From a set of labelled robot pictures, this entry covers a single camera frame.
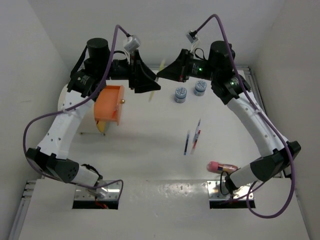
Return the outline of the yellow pencil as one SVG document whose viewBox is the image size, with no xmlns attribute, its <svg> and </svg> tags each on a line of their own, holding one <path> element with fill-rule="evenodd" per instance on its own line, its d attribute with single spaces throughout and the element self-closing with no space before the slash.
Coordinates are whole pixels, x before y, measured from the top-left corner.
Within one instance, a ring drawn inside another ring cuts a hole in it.
<svg viewBox="0 0 320 240">
<path fill-rule="evenodd" d="M 159 66 L 159 69 L 158 69 L 158 72 L 162 71 L 164 68 L 165 68 L 165 63 L 166 63 L 166 59 L 164 58 L 161 63 L 160 63 L 160 66 Z M 157 83 L 159 81 L 159 77 L 157 76 L 155 78 L 155 82 Z M 152 98 L 154 96 L 154 93 L 155 93 L 155 90 L 153 90 L 150 95 L 149 95 L 149 98 L 148 98 L 148 102 L 151 102 L 152 101 Z"/>
</svg>

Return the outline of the red gel pen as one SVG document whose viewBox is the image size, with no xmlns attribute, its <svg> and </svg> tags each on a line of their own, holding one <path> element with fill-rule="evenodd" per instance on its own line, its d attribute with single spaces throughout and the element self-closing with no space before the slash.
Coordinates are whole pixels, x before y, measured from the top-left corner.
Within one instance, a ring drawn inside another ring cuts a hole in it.
<svg viewBox="0 0 320 240">
<path fill-rule="evenodd" d="M 195 136 L 194 143 L 193 143 L 193 145 L 192 145 L 190 154 L 194 154 L 194 151 L 195 151 L 195 149 L 196 149 L 197 142 L 198 142 L 198 140 L 199 140 L 200 134 L 201 134 L 201 130 L 198 130 L 198 132 L 197 132 L 197 134 L 196 134 L 196 136 Z"/>
</svg>

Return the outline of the clear blue-cap pen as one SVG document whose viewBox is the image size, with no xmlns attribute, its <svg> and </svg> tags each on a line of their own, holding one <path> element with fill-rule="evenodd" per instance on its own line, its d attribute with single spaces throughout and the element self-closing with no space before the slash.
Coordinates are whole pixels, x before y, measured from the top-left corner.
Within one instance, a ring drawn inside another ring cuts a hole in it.
<svg viewBox="0 0 320 240">
<path fill-rule="evenodd" d="M 198 134 L 198 131 L 200 129 L 200 124 L 201 124 L 201 118 L 198 120 L 197 126 L 196 126 L 196 130 L 195 130 L 195 135 Z"/>
</svg>

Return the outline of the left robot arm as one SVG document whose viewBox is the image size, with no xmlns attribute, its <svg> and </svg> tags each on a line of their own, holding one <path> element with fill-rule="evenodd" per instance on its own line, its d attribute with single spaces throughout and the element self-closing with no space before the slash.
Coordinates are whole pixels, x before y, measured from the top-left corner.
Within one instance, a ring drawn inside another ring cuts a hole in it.
<svg viewBox="0 0 320 240">
<path fill-rule="evenodd" d="M 125 59 L 113 59 L 114 47 L 104 38 L 92 38 L 70 72 L 62 110 L 45 137 L 29 148 L 26 159 L 44 176 L 68 184 L 96 189 L 102 176 L 68 159 L 69 149 L 86 113 L 103 95 L 108 79 L 128 80 L 136 94 L 159 91 L 156 74 L 142 61 L 138 51 L 141 41 L 129 35 L 123 42 Z"/>
</svg>

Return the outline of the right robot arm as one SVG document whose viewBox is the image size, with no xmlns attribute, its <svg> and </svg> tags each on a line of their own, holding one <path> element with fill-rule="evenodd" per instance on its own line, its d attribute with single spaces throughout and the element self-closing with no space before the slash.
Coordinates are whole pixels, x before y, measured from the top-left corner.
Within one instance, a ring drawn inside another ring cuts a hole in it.
<svg viewBox="0 0 320 240">
<path fill-rule="evenodd" d="M 194 59 L 193 54 L 182 49 L 177 59 L 157 73 L 159 78 L 186 82 L 190 77 L 208 80 L 214 94 L 241 121 L 253 138 L 260 158 L 225 177 L 225 187 L 230 193 L 255 181 L 266 182 L 290 165 L 301 151 L 297 141 L 289 141 L 269 126 L 263 112 L 243 77 L 237 77 L 231 64 L 235 58 L 232 45 L 224 41 L 211 44 L 207 60 Z"/>
</svg>

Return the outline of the left blue white jar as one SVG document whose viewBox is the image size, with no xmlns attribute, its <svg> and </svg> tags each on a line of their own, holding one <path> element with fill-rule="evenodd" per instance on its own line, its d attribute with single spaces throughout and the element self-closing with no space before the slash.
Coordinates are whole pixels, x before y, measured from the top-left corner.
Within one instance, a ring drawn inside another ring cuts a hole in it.
<svg viewBox="0 0 320 240">
<path fill-rule="evenodd" d="M 187 97 L 187 89 L 185 87 L 177 87 L 174 92 L 174 100 L 176 103 L 182 104 Z"/>
</svg>

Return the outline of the blue white jar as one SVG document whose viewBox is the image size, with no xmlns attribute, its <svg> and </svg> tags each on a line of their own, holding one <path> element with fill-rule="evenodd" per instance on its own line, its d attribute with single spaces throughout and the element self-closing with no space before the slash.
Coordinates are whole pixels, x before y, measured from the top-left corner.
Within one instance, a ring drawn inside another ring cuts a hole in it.
<svg viewBox="0 0 320 240">
<path fill-rule="evenodd" d="M 187 89 L 185 87 L 177 87 L 174 92 L 174 100 L 176 103 L 182 104 L 187 97 Z"/>
<path fill-rule="evenodd" d="M 203 96 L 207 89 L 207 83 L 204 80 L 198 80 L 194 86 L 194 94 L 198 97 Z"/>
</svg>

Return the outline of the right blue white jar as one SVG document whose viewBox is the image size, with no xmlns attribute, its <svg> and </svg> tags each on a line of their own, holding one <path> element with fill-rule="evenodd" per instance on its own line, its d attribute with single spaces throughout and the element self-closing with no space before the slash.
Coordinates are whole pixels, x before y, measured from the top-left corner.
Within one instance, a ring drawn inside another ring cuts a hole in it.
<svg viewBox="0 0 320 240">
<path fill-rule="evenodd" d="M 207 83 L 204 80 L 198 80 L 194 86 L 194 94 L 198 97 L 203 96 L 207 89 Z"/>
</svg>

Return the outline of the orange drawer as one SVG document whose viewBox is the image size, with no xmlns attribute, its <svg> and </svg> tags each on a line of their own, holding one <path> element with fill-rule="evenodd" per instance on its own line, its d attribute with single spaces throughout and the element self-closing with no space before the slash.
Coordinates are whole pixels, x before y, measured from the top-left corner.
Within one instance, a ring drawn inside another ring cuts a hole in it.
<svg viewBox="0 0 320 240">
<path fill-rule="evenodd" d="M 94 119 L 95 121 L 115 122 L 120 124 L 122 107 L 121 103 L 124 98 L 125 87 L 123 85 L 107 85 L 99 93 L 94 103 Z"/>
</svg>

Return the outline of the yellow object under drawer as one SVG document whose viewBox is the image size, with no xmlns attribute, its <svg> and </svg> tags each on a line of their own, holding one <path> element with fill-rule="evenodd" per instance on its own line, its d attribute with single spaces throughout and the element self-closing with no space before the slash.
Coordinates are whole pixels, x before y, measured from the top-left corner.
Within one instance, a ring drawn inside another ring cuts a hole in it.
<svg viewBox="0 0 320 240">
<path fill-rule="evenodd" d="M 106 128 L 107 128 L 107 122 L 106 121 L 97 121 L 96 127 L 100 133 L 104 134 L 106 132 Z"/>
</svg>

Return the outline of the blue gel pen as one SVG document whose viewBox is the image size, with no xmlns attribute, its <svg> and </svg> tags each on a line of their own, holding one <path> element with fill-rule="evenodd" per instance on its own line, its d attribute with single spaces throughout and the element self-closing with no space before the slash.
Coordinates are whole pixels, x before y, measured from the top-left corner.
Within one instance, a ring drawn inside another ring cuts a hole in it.
<svg viewBox="0 0 320 240">
<path fill-rule="evenodd" d="M 190 130 L 187 131 L 187 135 L 186 135 L 186 140 L 185 140 L 185 145 L 184 145 L 184 151 L 183 151 L 183 155 L 184 155 L 184 156 L 187 155 L 188 145 L 189 145 L 189 139 L 190 139 Z"/>
</svg>

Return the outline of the pink-capped tube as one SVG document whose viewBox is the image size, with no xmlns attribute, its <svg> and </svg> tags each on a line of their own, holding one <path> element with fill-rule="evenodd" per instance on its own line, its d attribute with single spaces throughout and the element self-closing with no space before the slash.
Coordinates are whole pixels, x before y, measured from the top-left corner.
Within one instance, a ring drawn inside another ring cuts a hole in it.
<svg viewBox="0 0 320 240">
<path fill-rule="evenodd" d="M 221 174 L 222 172 L 226 172 L 231 174 L 238 170 L 238 167 L 232 164 L 222 164 L 216 161 L 211 161 L 207 164 L 206 169 L 211 173 Z"/>
</svg>

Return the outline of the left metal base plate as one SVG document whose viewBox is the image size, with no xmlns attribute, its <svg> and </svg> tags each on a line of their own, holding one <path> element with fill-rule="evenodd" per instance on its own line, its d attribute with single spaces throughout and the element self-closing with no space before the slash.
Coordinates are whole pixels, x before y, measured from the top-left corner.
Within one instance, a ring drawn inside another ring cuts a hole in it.
<svg viewBox="0 0 320 240">
<path fill-rule="evenodd" d="M 75 201 L 116 201 L 119 199 L 122 188 L 119 180 L 100 180 L 97 185 L 102 185 L 102 187 L 91 189 L 77 184 L 73 199 Z"/>
</svg>

